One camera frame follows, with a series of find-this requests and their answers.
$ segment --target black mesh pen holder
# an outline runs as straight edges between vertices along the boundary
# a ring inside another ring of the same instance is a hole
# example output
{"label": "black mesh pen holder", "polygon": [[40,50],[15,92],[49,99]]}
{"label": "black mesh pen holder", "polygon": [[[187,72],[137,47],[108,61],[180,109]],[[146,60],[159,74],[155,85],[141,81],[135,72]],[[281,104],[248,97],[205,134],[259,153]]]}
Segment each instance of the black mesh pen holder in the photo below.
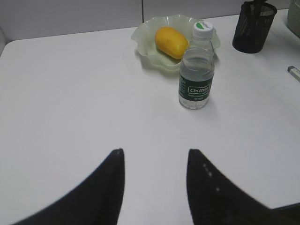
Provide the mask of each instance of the black mesh pen holder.
{"label": "black mesh pen holder", "polygon": [[253,1],[242,5],[232,45],[243,53],[262,50],[277,9],[268,3],[257,6]]}

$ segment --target mango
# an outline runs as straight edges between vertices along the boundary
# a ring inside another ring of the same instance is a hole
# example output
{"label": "mango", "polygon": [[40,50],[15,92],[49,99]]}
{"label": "mango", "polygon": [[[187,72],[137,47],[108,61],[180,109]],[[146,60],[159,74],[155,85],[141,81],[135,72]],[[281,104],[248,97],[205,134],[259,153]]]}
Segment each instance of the mango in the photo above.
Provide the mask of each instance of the mango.
{"label": "mango", "polygon": [[172,27],[162,27],[155,34],[155,43],[159,50],[180,60],[188,47],[186,38]]}

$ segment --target green label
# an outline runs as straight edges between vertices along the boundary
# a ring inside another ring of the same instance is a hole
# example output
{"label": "green label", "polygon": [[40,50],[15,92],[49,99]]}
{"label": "green label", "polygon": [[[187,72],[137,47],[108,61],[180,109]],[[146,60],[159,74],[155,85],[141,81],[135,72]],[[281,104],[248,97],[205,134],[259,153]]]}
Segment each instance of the green label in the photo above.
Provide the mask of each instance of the green label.
{"label": "green label", "polygon": [[196,82],[190,81],[180,75],[179,94],[189,101],[202,101],[210,95],[212,78],[206,81]]}
{"label": "green label", "polygon": [[200,23],[197,23],[196,26],[202,30],[204,30],[204,27],[200,24]]}

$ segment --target water bottle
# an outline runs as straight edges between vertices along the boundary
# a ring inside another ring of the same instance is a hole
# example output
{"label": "water bottle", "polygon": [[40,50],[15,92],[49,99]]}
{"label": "water bottle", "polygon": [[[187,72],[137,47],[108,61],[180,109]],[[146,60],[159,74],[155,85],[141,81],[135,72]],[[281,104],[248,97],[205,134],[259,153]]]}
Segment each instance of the water bottle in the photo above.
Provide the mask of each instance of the water bottle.
{"label": "water bottle", "polygon": [[188,109],[203,107],[210,94],[215,73],[211,43],[213,25],[199,21],[193,26],[193,37],[180,64],[179,102]]}

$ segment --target wavy glass dish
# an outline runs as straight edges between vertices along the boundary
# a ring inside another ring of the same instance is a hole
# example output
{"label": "wavy glass dish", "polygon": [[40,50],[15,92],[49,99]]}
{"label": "wavy glass dish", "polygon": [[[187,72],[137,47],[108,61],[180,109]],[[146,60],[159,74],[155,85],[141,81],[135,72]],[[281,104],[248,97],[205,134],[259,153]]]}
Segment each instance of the wavy glass dish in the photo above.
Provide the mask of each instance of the wavy glass dish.
{"label": "wavy glass dish", "polygon": [[[131,39],[137,42],[137,51],[139,54],[148,58],[151,64],[168,70],[176,70],[180,68],[180,60],[173,59],[156,48],[156,31],[165,26],[172,27],[184,35],[190,42],[192,39],[192,28],[197,21],[200,20],[185,15],[153,17],[138,26],[132,34]],[[215,49],[221,45],[216,30],[214,30],[211,42]]]}

